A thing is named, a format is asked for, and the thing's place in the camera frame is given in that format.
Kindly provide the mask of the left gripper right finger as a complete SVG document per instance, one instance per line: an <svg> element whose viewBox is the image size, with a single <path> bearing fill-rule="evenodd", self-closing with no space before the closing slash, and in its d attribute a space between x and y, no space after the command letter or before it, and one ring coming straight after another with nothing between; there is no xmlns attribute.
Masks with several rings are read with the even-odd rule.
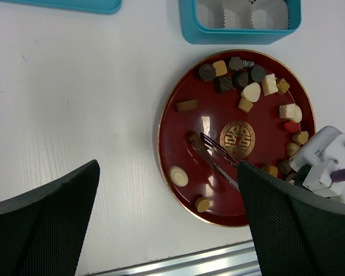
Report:
<svg viewBox="0 0 345 276"><path fill-rule="evenodd" d="M246 161L237 180L262 275L345 275L345 204Z"/></svg>

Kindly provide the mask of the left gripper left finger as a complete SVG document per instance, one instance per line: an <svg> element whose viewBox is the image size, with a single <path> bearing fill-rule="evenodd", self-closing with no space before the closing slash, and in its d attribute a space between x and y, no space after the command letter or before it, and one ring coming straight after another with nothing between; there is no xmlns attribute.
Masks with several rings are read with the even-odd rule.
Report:
<svg viewBox="0 0 345 276"><path fill-rule="evenodd" d="M75 275L99 184L92 160L0 202L0 275Z"/></svg>

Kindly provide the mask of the brown two-tone chocolate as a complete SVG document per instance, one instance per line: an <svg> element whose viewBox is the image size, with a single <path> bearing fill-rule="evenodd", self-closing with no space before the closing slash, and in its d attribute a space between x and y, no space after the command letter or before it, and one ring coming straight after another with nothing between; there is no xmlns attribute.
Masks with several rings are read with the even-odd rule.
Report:
<svg viewBox="0 0 345 276"><path fill-rule="evenodd" d="M188 134L188 139L190 141L196 141L198 143L202 142L201 138L200 138L200 135L197 133L197 132L190 132Z"/></svg>

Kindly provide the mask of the metal tongs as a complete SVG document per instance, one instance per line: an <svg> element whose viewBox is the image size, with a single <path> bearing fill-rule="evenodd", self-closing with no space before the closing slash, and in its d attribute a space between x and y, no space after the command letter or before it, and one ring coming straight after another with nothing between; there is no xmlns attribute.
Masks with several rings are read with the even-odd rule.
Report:
<svg viewBox="0 0 345 276"><path fill-rule="evenodd" d="M198 134L202 142L198 143L188 139L192 148L212 169L218 171L232 187L240 191L239 184L236 180L236 170L239 162L231 157L223 146L208 135L203 132Z"/></svg>

